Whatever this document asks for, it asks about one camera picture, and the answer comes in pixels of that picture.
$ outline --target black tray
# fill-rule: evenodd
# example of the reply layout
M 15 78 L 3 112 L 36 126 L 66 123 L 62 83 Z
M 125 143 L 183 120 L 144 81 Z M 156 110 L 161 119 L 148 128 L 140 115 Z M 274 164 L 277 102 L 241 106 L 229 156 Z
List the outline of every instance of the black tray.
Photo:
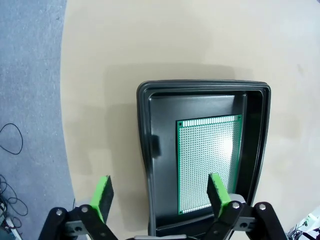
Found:
M 201 236 L 212 224 L 210 207 L 178 214 L 176 121 L 242 115 L 235 193 L 252 205 L 267 140 L 271 89 L 242 80 L 160 80 L 137 89 L 137 117 L 151 236 Z

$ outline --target gray carpet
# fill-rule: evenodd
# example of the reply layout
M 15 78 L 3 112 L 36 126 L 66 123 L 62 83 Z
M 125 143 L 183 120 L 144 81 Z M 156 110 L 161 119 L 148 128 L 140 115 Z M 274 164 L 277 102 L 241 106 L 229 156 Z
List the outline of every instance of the gray carpet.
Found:
M 74 200 L 60 104 L 65 8 L 66 0 L 0 0 L 0 128 L 15 123 L 24 140 L 19 155 L 0 149 L 0 174 L 29 208 L 27 216 L 9 208 L 24 240 L 38 239 L 51 208 L 70 210 Z M 18 151 L 18 131 L 5 128 L 0 144 Z

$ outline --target green object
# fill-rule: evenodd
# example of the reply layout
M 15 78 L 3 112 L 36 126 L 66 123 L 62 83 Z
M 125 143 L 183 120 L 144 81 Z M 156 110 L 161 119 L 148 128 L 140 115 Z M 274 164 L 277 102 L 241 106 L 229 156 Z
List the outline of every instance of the green object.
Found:
M 224 208 L 228 205 L 228 203 L 231 202 L 231 198 L 230 198 L 228 191 L 227 191 L 227 189 L 226 189 L 224 183 L 222 182 L 221 177 L 218 173 L 210 174 L 210 178 L 215 186 L 216 192 L 217 192 L 219 199 L 221 201 L 220 211 L 219 211 L 219 216 L 220 216 L 221 213 L 223 212 Z
M 242 135 L 242 115 L 176 122 L 178 214 L 211 206 L 208 174 L 218 173 L 228 193 L 234 193 Z
M 95 209 L 100 219 L 106 223 L 112 199 L 114 197 L 114 190 L 109 175 L 102 176 L 96 185 L 95 192 L 91 199 L 91 207 Z

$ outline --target screw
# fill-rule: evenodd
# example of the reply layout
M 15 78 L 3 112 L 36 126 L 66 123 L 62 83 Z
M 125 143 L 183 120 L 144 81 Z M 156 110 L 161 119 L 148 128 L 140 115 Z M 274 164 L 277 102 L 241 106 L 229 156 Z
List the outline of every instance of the screw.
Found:
M 81 211 L 82 211 L 83 213 L 86 213 L 86 212 L 88 212 L 88 208 L 87 208 L 86 206 L 83 206 L 83 207 L 81 208 Z
M 239 203 L 234 202 L 234 203 L 232 203 L 232 207 L 233 207 L 234 209 L 238 209 L 238 208 L 240 208 L 240 205 L 239 205 Z
M 260 209 L 260 210 L 266 210 L 266 205 L 264 205 L 264 204 L 261 203 L 261 204 L 259 205 L 259 209 Z
M 62 215 L 62 211 L 60 209 L 58 209 L 56 212 L 55 212 L 58 216 L 61 216 Z

